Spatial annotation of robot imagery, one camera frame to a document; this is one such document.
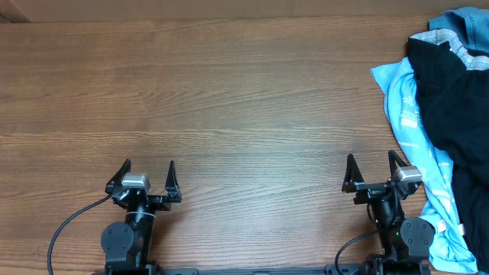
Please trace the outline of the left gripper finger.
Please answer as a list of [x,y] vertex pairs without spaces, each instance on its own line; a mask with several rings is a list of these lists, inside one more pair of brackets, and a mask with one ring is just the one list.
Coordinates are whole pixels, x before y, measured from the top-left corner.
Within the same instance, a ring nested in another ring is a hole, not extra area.
[[115,173],[115,175],[106,183],[105,193],[112,194],[116,186],[120,186],[123,177],[126,173],[131,171],[131,160],[127,159],[121,166],[121,168]]
[[170,166],[169,166],[167,179],[165,183],[165,190],[167,191],[168,202],[182,201],[182,193],[176,179],[176,167],[175,167],[175,162],[173,160],[170,161]]

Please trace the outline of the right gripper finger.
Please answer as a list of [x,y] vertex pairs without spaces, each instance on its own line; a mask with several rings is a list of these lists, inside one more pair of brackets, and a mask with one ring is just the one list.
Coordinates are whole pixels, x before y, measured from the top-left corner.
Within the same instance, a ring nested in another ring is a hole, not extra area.
[[342,192],[355,193],[364,185],[364,179],[359,170],[358,164],[353,156],[347,156],[345,177],[342,184]]
[[393,176],[395,171],[400,167],[407,167],[408,164],[404,162],[400,156],[396,153],[395,150],[388,151],[388,159],[389,159],[389,167],[390,167],[390,175]]

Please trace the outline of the black shorts grey waistband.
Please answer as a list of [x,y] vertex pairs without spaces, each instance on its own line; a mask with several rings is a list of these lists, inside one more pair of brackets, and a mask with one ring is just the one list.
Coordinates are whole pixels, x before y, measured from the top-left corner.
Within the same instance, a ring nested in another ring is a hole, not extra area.
[[466,49],[450,30],[409,38],[425,131],[454,165],[488,171],[488,54]]

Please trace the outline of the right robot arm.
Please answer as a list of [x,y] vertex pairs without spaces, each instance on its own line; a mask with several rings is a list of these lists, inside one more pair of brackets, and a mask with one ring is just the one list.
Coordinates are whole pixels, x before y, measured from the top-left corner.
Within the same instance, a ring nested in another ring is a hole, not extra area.
[[[342,192],[353,193],[355,205],[366,205],[368,218],[375,231],[351,239],[335,256],[335,270],[339,274],[366,275],[423,275],[429,267],[423,261],[429,258],[435,228],[419,217],[407,218],[401,202],[414,194],[423,184],[419,169],[405,163],[399,155],[388,152],[390,177],[383,183],[367,184],[353,154],[347,156]],[[341,267],[341,253],[351,244],[371,236],[378,236],[382,253],[369,255],[354,270]]]

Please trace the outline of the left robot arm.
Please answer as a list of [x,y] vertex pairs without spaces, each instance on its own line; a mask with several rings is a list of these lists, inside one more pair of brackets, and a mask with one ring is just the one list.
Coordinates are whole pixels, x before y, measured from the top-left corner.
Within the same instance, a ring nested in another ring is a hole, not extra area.
[[161,274],[160,265],[149,259],[156,213],[171,210],[182,201],[175,163],[170,162],[164,195],[150,194],[145,173],[132,173],[127,159],[107,182],[105,192],[126,210],[125,220],[110,224],[101,235],[105,252],[105,274]]

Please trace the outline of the black garment in pile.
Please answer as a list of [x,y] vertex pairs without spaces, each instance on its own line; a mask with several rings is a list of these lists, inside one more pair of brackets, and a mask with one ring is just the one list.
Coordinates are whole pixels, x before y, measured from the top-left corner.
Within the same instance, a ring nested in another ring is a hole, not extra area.
[[468,249],[478,270],[488,273],[488,185],[469,170],[454,165],[452,190]]

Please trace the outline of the light blue printed t-shirt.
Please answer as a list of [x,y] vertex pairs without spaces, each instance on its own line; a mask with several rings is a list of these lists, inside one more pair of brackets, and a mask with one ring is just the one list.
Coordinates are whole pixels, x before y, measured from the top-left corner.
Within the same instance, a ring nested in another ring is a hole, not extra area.
[[435,148],[425,133],[409,60],[374,67],[371,75],[384,93],[384,112],[402,152],[423,177],[427,202],[420,218],[435,229],[430,263],[440,271],[477,273],[477,260],[465,242],[452,191],[453,161]]

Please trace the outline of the blue denim garment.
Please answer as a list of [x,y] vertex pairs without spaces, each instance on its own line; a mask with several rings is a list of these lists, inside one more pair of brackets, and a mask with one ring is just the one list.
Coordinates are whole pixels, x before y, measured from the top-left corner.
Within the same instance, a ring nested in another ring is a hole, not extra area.
[[488,10],[463,7],[445,10],[429,20],[429,29],[454,31],[464,47],[488,53]]

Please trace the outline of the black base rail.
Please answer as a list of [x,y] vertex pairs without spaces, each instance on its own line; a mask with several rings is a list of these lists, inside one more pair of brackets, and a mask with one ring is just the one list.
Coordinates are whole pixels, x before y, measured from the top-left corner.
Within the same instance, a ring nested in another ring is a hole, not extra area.
[[[159,269],[157,271],[124,271],[118,274],[160,274],[160,275],[361,275],[381,274],[381,272],[366,271],[363,264],[339,264],[340,273],[334,264],[325,267],[288,267],[271,269],[231,269],[231,270],[197,270],[197,269]],[[430,275],[428,265],[421,265],[421,269],[409,267],[407,270],[395,270],[394,266],[388,267],[382,274],[422,274]]]

